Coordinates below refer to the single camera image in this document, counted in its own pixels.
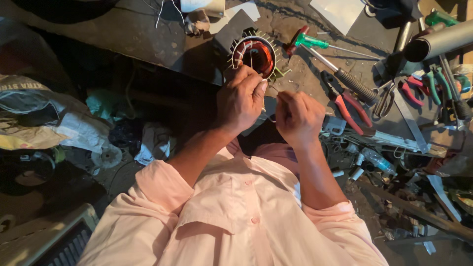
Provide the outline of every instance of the pink shirt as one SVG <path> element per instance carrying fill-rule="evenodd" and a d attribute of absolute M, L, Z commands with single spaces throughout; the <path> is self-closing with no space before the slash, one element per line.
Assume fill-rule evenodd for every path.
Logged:
<path fill-rule="evenodd" d="M 387 265 L 351 203 L 301 204 L 285 167 L 222 149 L 194 188 L 156 160 L 107 207 L 82 255 L 94 265 Z"/>

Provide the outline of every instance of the shirt sleeve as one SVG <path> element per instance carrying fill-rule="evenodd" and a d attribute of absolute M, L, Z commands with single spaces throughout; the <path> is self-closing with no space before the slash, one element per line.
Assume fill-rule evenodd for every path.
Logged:
<path fill-rule="evenodd" d="M 302 211 L 321 234 L 344 249 L 359 265 L 388 265 L 371 241 L 365 222 L 355 214 L 351 202 L 323 210 L 302 204 Z"/>
<path fill-rule="evenodd" d="M 156 264 L 192 193 L 171 165 L 152 162 L 107 207 L 78 265 Z"/>

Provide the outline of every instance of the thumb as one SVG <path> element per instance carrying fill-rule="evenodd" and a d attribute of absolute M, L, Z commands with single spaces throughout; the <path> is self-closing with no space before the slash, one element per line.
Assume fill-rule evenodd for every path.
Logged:
<path fill-rule="evenodd" d="M 264 93 L 268 87 L 268 81 L 263 79 L 256 88 L 253 90 L 253 106 L 261 108 L 263 107 Z"/>

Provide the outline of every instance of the screwdriver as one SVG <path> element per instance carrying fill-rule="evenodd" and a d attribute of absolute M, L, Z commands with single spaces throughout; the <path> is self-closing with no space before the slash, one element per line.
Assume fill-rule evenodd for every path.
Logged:
<path fill-rule="evenodd" d="M 306 51 L 308 51 L 315 58 L 320 60 L 324 65 L 326 65 L 330 70 L 334 72 L 334 76 L 337 77 L 345 86 L 351 89 L 353 92 L 358 94 L 359 98 L 369 105 L 373 105 L 378 102 L 378 96 L 375 92 L 368 89 L 363 83 L 353 77 L 350 73 L 346 72 L 342 68 L 336 67 L 332 62 L 328 61 L 321 54 L 317 53 L 316 50 L 300 44 Z"/>
<path fill-rule="evenodd" d="M 366 57 L 373 58 L 373 59 L 376 59 L 376 60 L 381 60 L 381 58 L 379 58 L 379 57 L 375 57 L 375 56 L 372 56 L 372 55 L 367 55 L 367 54 L 364 54 L 364 53 L 358 53 L 358 52 L 355 52 L 355 51 L 351 51 L 351 50 L 348 50 L 348 49 L 343 49 L 343 48 L 340 48 L 340 47 L 337 47 L 337 46 L 330 45 L 327 41 L 323 41 L 323 40 L 319 40 L 319 39 L 311 37 L 311 36 L 307 36 L 305 33 L 302 33 L 302 32 L 297 36 L 297 39 L 294 43 L 294 45 L 296 47 L 299 46 L 300 44 L 303 44 L 306 47 L 317 46 L 317 47 L 320 47 L 322 49 L 327 49 L 328 47 L 330 47 L 330 48 L 333 48 L 333 49 L 338 49 L 338 50 L 346 51 L 346 52 L 349 52 L 349 53 L 354 53 L 354 54 L 357 54 L 357 55 L 366 56 Z"/>

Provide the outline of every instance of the black handle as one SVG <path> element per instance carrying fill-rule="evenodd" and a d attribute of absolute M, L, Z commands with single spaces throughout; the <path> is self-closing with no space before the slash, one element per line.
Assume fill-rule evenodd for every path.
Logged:
<path fill-rule="evenodd" d="M 358 79 L 353 77 L 350 73 L 346 72 L 342 68 L 339 68 L 335 72 L 335 77 L 337 77 L 345 86 L 351 89 L 353 92 L 358 94 L 359 98 L 369 105 L 373 105 L 378 102 L 378 96 L 375 92 L 368 89 L 363 83 Z"/>

